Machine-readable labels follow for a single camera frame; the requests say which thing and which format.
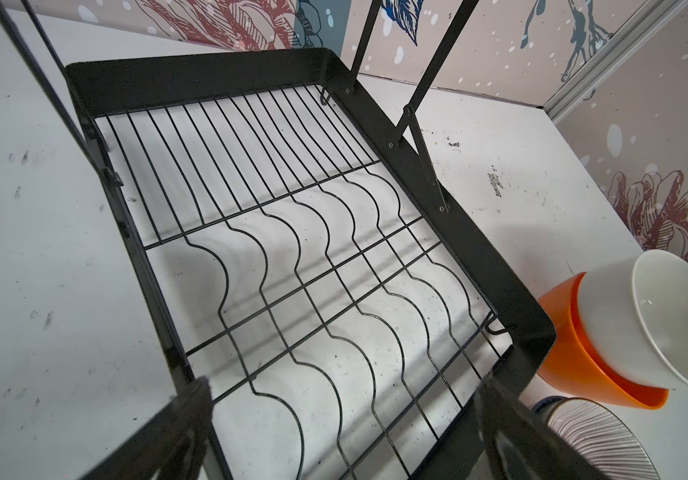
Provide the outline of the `white ceramic bowl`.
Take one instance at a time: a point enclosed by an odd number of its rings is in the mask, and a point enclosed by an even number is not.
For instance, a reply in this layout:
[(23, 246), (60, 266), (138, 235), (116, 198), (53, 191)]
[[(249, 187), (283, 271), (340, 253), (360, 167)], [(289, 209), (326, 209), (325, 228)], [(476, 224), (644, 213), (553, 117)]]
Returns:
[(581, 324), (615, 373), (636, 384), (688, 387), (688, 263), (648, 250), (588, 271), (578, 290)]

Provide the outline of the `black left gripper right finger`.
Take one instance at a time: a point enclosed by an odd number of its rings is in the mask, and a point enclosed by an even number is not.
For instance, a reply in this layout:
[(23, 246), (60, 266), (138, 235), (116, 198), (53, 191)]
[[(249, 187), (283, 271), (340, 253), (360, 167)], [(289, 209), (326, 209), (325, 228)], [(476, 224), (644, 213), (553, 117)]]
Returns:
[(604, 479), (493, 377), (474, 394), (480, 437), (495, 479)]

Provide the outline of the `orange plastic bowl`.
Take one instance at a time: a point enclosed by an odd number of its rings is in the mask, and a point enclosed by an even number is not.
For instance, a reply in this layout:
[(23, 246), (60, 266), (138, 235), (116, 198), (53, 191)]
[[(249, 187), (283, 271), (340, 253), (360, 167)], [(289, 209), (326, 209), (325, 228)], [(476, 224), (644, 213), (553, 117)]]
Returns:
[(614, 372), (591, 345), (581, 323), (578, 273), (539, 298), (556, 330), (556, 341), (538, 370), (552, 387), (593, 401), (636, 409), (658, 410), (669, 391), (631, 382)]

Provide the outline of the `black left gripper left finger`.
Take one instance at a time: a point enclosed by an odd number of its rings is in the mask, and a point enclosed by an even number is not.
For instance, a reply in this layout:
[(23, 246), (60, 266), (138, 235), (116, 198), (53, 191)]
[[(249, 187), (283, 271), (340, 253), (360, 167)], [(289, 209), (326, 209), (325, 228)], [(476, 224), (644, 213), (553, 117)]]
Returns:
[(85, 479), (196, 479), (212, 418), (209, 382), (199, 377)]

